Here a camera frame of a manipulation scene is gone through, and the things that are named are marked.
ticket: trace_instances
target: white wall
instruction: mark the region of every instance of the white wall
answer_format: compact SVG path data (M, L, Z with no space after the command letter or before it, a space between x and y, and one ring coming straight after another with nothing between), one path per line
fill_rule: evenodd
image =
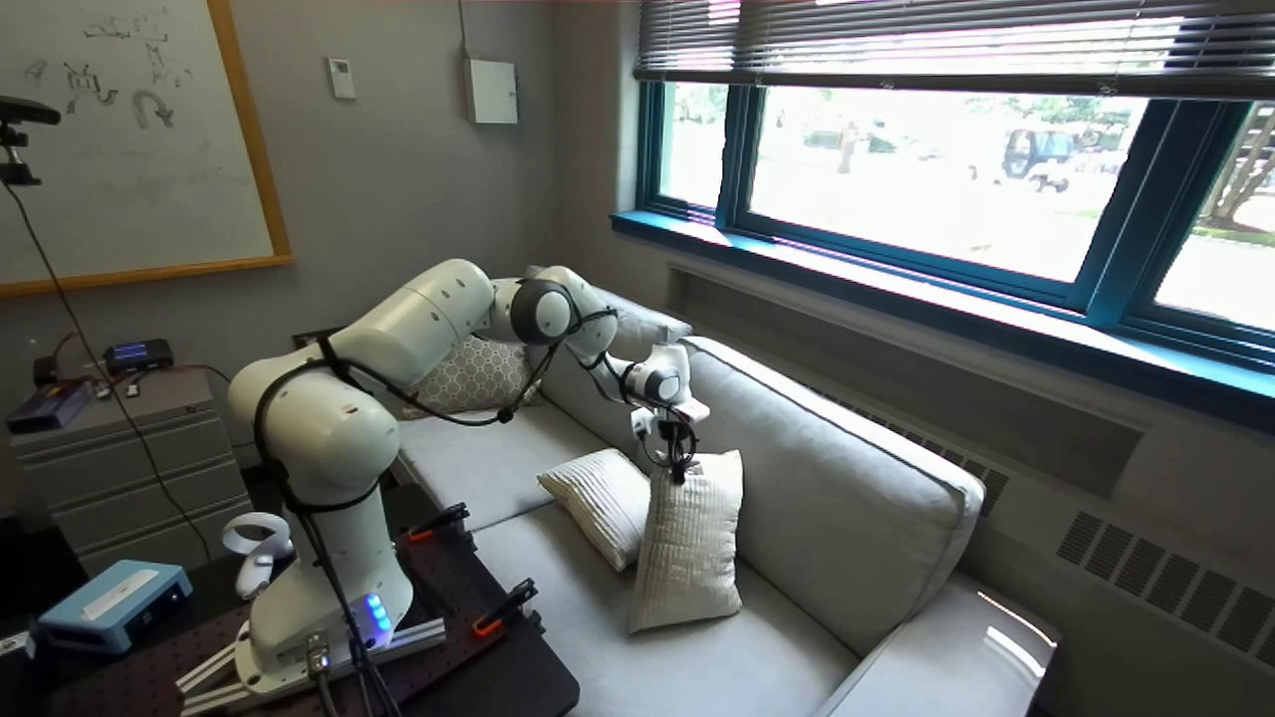
M1052 555L1076 510L1139 530L1161 547L1197 559L1209 568L1275 593L1275 443L1131 392L1052 370L958 335L925 331L857 305L839 305L823 295L764 284L762 273L686 264L649 242L615 236L602 215L631 208L635 165L635 82L631 37L635 3L596 3L581 20L558 9L558 62L576 106L561 129L598 139L588 150L561 157L561 186L576 186L565 210L570 264L590 264L619 291L657 295L679 277L730 284L756 299L843 315L848 331L920 349L1009 388L1084 408L1144 430L1112 499L1067 491L1052 478L1017 478L994 510L970 568L1027 603L1063 631L1056 660L1056 712L1067 717L1127 717L1127 712L1265 712L1275 706L1275 671L1241 659L1184 631L1181 620L1144 611L1139 603L1059 564Z
M185 361L236 370L295 331L355 317L447 255L508 273L558 238L549 3L468 0L469 53L519 62L522 129L468 123L449 0L230 9L295 267L71 295L96 347L169 335ZM358 104L329 97L322 57L355 62ZM3 299L0 327L0 408L18 408L31 392L31 357L67 317L56 299ZM7 507L36 510L0 449Z

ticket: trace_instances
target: gray couch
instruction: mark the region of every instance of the gray couch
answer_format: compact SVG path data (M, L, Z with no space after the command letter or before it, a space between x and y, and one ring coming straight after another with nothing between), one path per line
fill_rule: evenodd
M631 418L561 356L508 428L402 422L400 473L440 507L468 501L497 583L536 576L545 641L581 684L588 717L999 717L1027 712L1052 635L958 574L981 482L925 446L787 376L615 299L615 356L663 331L690 347L710 401L703 449L744 454L739 586L723 620L631 635L635 568L615 574L540 487L545 466L619 446Z

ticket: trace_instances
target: pillow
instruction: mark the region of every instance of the pillow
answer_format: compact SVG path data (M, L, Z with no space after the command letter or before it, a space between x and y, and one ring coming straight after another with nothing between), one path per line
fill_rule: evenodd
M444 414L501 412L528 388L528 349L519 343L468 340L416 398Z
M623 574L639 562L649 487L623 449L598 449L544 473L544 487L590 539L590 547Z
M631 635L739 613L742 449L698 454L686 482L649 478Z

